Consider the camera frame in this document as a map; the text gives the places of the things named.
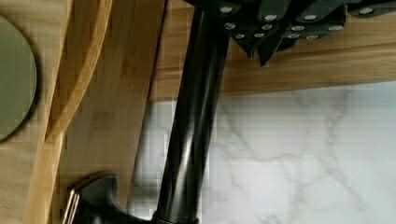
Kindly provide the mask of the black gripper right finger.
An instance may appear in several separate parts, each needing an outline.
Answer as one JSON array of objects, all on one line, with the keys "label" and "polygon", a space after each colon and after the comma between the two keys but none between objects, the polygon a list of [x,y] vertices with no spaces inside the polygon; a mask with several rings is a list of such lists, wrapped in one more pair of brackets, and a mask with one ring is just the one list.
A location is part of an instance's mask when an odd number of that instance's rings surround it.
[{"label": "black gripper right finger", "polygon": [[369,19],[395,11],[395,0],[261,0],[258,18],[270,32],[258,46],[261,66],[300,39],[318,39],[345,27],[347,14]]}]

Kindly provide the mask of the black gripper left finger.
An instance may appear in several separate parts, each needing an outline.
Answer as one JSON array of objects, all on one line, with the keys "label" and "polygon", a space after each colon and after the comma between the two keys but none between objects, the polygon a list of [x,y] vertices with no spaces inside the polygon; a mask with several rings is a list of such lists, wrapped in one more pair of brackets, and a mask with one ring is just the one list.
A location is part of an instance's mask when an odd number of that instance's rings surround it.
[{"label": "black gripper left finger", "polygon": [[223,31],[252,59],[270,60],[293,47],[285,33],[292,21],[293,0],[186,0],[215,16]]}]

